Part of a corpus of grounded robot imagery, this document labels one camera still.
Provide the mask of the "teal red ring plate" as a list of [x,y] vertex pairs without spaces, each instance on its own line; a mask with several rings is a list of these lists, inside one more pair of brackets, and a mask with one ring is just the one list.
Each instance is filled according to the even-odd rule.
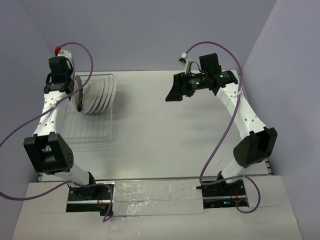
[[89,114],[93,113],[95,111],[96,107],[98,106],[100,99],[102,97],[102,94],[103,94],[104,85],[105,84],[102,79],[98,79],[90,85],[90,92],[89,92],[90,93],[90,95],[89,95],[90,108],[88,111]]
[[91,90],[91,85],[89,85],[83,93],[83,97],[82,97],[82,112],[84,114],[87,114],[89,112],[90,109],[90,90]]

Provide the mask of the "teal rim plate steam logo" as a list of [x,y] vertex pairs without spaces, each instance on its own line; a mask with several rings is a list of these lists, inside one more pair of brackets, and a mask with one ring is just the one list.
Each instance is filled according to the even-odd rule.
[[110,76],[108,78],[108,82],[109,82],[109,85],[108,85],[108,92],[107,92],[107,96],[106,96],[106,99],[104,101],[104,104],[103,104],[103,108],[101,109],[103,112],[106,110],[108,104],[109,104],[109,101],[111,99],[111,95],[112,95],[112,91],[113,91],[113,86],[114,86],[114,78],[113,76]]

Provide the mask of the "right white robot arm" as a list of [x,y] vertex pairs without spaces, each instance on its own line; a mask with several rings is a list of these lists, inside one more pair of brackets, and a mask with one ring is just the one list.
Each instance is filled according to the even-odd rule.
[[184,65],[184,72],[173,76],[166,102],[180,102],[184,97],[192,97],[196,91],[208,89],[226,107],[239,131],[241,141],[233,149],[233,159],[218,174],[222,180],[217,183],[217,190],[227,196],[234,191],[234,182],[247,168],[271,155],[278,133],[259,119],[239,89],[238,78],[232,71],[222,70],[216,53],[199,57],[200,73],[191,73],[192,60],[187,53],[182,53],[178,60]]

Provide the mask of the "red character plate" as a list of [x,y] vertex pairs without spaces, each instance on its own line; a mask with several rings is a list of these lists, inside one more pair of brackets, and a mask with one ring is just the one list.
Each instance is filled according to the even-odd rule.
[[[77,90],[80,87],[83,86],[82,79],[79,75],[76,75],[74,77],[74,89]],[[73,102],[76,110],[78,112],[82,111],[82,105],[83,105],[83,89],[81,88],[73,95]]]

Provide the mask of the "hao shi plate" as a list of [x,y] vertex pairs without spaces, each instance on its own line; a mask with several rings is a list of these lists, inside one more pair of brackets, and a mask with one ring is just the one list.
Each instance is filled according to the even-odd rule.
[[105,109],[106,101],[109,99],[109,95],[111,94],[113,83],[112,80],[108,78],[104,78],[104,89],[102,93],[102,97],[100,103],[98,105],[98,112],[101,113]]
[[100,101],[98,103],[98,106],[94,110],[94,113],[98,113],[102,109],[102,107],[104,105],[104,102],[105,102],[105,99],[107,97],[107,93],[108,93],[108,89],[109,89],[109,80],[108,80],[108,78],[104,78],[103,79],[103,83],[104,83],[103,92],[102,92]]

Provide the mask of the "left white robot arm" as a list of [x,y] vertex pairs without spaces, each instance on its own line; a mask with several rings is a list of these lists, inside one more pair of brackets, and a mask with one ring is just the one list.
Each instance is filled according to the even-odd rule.
[[69,95],[74,91],[74,62],[72,57],[59,54],[48,63],[51,72],[43,90],[43,116],[23,146],[36,172],[70,181],[73,188],[81,186],[80,194],[90,200],[98,193],[95,179],[75,164],[73,151],[61,135]]

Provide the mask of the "orange sunburst plate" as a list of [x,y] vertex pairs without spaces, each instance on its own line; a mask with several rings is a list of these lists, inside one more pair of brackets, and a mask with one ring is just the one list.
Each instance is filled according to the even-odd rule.
[[110,100],[108,102],[108,105],[107,105],[107,111],[109,111],[111,108],[112,108],[112,105],[113,105],[113,102],[114,102],[114,99],[115,99],[115,96],[116,96],[116,91],[117,91],[117,83],[118,83],[118,79],[116,76],[112,76],[112,92],[111,92],[111,97],[110,97]]

